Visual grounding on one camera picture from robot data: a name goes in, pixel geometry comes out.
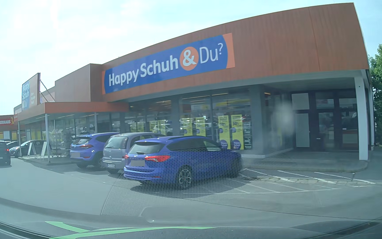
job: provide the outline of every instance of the sky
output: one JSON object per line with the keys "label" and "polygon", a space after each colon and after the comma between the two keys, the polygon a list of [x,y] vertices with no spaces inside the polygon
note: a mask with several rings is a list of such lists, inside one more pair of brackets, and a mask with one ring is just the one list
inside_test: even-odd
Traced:
{"label": "sky", "polygon": [[[89,63],[214,25],[340,0],[0,0],[0,115],[36,73],[47,88]],[[382,0],[355,0],[366,49],[382,43]]]}

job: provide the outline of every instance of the blue suv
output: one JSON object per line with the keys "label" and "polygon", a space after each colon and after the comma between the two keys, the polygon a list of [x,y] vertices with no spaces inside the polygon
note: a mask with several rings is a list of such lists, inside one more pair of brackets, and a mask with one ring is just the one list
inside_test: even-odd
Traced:
{"label": "blue suv", "polygon": [[93,165],[96,168],[103,168],[103,148],[107,140],[112,136],[119,134],[93,133],[81,135],[70,145],[70,158],[79,168],[86,168]]}
{"label": "blue suv", "polygon": [[159,137],[136,141],[125,155],[124,177],[173,183],[180,189],[216,176],[237,177],[241,154],[203,136]]}

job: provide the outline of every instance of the tire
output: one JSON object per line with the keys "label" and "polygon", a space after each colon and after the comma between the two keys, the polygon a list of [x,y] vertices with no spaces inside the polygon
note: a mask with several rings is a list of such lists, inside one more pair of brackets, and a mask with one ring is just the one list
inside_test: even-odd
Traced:
{"label": "tire", "polygon": [[228,176],[231,177],[231,178],[238,177],[240,175],[241,169],[242,169],[241,159],[240,158],[235,158],[232,161],[231,171],[229,172]]}
{"label": "tire", "polygon": [[104,169],[104,167],[103,167],[103,154],[100,152],[96,153],[94,156],[94,160],[95,160],[94,167],[98,170],[103,170]]}
{"label": "tire", "polygon": [[109,172],[109,174],[117,174],[118,171],[118,169],[107,169],[107,172]]}
{"label": "tire", "polygon": [[79,168],[86,168],[88,165],[83,164],[83,163],[77,163],[76,164]]}
{"label": "tire", "polygon": [[193,183],[193,172],[190,166],[182,166],[176,174],[175,186],[179,190],[190,188]]}

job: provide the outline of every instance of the road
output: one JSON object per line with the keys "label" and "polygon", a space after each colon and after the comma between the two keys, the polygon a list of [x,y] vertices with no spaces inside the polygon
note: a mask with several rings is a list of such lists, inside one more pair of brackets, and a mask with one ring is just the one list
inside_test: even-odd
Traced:
{"label": "road", "polygon": [[[92,166],[36,166],[12,158],[11,166],[0,166],[0,198],[74,213],[138,216],[166,224],[278,226],[280,221],[281,226],[295,226],[319,220],[371,220],[382,217],[382,178],[374,172],[376,168],[357,173],[353,181],[348,173],[243,169],[237,178],[210,179],[177,191],[168,186],[144,186]],[[0,205],[2,221],[24,226],[30,220],[49,220],[30,212],[22,214]]]}

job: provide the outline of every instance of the silver minivan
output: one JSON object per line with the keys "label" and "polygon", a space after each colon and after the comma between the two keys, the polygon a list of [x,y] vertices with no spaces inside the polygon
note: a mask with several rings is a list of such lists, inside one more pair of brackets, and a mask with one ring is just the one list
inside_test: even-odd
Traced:
{"label": "silver minivan", "polygon": [[122,173],[125,167],[124,157],[136,141],[163,136],[165,135],[151,132],[120,133],[111,136],[104,145],[103,167],[111,174]]}

